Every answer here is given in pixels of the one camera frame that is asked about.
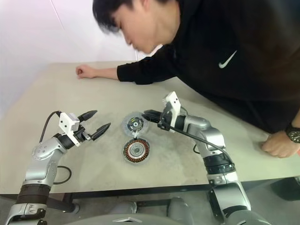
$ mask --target wristwatch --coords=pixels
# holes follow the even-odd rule
[[[300,128],[293,127],[292,123],[290,123],[285,129],[285,132],[292,142],[300,143]]]

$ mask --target man's left hand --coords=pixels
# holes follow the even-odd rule
[[[285,131],[280,131],[269,136],[262,145],[262,150],[272,156],[286,158],[297,153],[300,150],[300,144],[292,142]]]

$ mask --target copper coil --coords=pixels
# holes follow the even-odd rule
[[[141,154],[135,157],[130,151],[136,144],[140,144],[140,146],[142,146],[142,149],[139,149],[141,151]],[[124,157],[132,163],[140,163],[144,161],[148,157],[149,152],[149,143],[141,138],[130,140],[124,147]]]

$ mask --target nike logo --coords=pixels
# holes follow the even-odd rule
[[[238,51],[238,50],[236,50],[236,51],[229,57],[229,59],[227,59],[227,61],[226,61],[225,63],[219,63],[220,69],[224,69],[224,68],[228,65],[228,63],[231,61],[231,59],[234,57],[234,55],[236,54],[237,51]]]

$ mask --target man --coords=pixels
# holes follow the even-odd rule
[[[177,76],[241,119],[272,133],[262,149],[284,158],[300,150],[300,1],[94,0],[103,30],[153,57],[96,70],[151,84]]]

